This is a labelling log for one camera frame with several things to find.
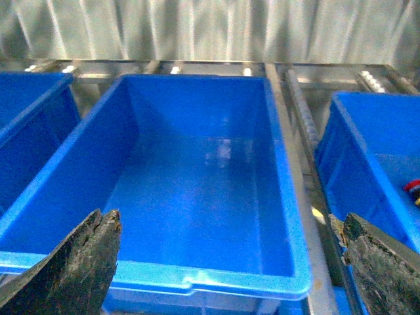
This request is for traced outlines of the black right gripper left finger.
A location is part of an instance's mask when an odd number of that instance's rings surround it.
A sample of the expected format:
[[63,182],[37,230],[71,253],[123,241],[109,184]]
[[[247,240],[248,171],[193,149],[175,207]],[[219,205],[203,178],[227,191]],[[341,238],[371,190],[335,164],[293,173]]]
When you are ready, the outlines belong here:
[[49,255],[1,286],[1,313],[100,314],[120,243],[120,212],[94,210]]

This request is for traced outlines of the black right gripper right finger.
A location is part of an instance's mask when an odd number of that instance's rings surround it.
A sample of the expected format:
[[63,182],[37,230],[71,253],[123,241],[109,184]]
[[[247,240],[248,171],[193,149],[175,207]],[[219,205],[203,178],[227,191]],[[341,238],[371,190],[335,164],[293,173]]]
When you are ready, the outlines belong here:
[[329,215],[368,314],[419,313],[419,254],[356,213]]

